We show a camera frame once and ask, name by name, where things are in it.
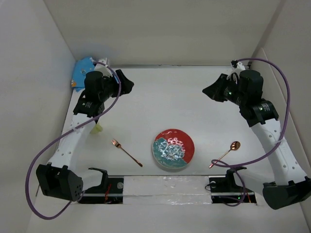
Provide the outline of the blue astronaut print placemat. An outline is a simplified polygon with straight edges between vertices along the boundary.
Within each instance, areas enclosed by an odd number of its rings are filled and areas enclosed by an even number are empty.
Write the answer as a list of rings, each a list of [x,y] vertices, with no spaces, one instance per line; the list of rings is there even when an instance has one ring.
[[[84,80],[86,74],[94,70],[94,61],[95,60],[89,56],[75,63],[71,79],[71,87],[74,91],[79,92],[85,88]]]

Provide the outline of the image-left black arm base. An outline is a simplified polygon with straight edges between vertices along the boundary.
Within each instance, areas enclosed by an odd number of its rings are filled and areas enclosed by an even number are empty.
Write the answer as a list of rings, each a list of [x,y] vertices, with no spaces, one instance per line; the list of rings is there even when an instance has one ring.
[[[100,174],[101,183],[86,189],[80,199],[80,204],[123,204],[123,176],[109,176],[104,169],[90,167],[88,170]]]

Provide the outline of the rose gold spoon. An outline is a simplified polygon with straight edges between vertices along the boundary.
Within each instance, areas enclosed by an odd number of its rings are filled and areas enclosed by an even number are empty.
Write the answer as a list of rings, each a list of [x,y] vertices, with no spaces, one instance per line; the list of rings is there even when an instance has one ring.
[[[239,141],[232,142],[229,150],[226,153],[224,153],[221,157],[219,157],[217,160],[222,160],[229,152],[237,151],[240,147],[241,147],[241,143]]]

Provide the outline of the red and teal plate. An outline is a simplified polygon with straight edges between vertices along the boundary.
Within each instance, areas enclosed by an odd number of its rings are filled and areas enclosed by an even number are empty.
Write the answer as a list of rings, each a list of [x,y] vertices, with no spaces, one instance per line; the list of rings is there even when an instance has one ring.
[[[154,159],[160,166],[169,170],[185,168],[193,159],[194,152],[194,141],[179,129],[160,132],[152,143]]]

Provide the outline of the image-right black arm base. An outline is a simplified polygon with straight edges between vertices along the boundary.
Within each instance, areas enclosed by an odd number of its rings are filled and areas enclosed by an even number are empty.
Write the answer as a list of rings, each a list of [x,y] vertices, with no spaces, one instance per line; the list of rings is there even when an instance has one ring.
[[[242,185],[235,183],[234,172],[231,169],[225,175],[209,176],[205,190],[210,192],[213,204],[221,203],[229,206],[235,206],[240,202],[257,204],[253,191],[246,189],[244,192]]]

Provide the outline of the image-left white robot arm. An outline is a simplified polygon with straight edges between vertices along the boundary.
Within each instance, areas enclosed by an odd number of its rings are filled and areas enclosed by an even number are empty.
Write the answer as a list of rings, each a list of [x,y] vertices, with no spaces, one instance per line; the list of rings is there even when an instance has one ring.
[[[104,112],[105,101],[132,91],[134,83],[120,69],[116,74],[120,83],[114,76],[105,76],[98,70],[86,74],[85,88],[73,109],[70,125],[73,131],[61,140],[48,163],[36,169],[45,196],[77,201],[81,193],[91,187],[100,193],[108,188],[105,170],[89,168],[90,176],[80,176],[74,171],[86,138],[96,126],[97,117]]]

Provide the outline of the image-right white robot arm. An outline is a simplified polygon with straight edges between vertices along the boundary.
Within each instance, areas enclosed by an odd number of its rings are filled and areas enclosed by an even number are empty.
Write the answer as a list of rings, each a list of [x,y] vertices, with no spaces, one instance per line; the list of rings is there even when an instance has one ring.
[[[239,106],[241,116],[256,135],[274,174],[273,182],[263,175],[238,165],[227,171],[225,186],[236,191],[241,186],[264,197],[274,210],[306,200],[311,195],[311,180],[294,157],[283,133],[274,105],[262,98],[263,78],[254,70],[228,77],[221,74],[203,93],[217,102],[230,101]]]

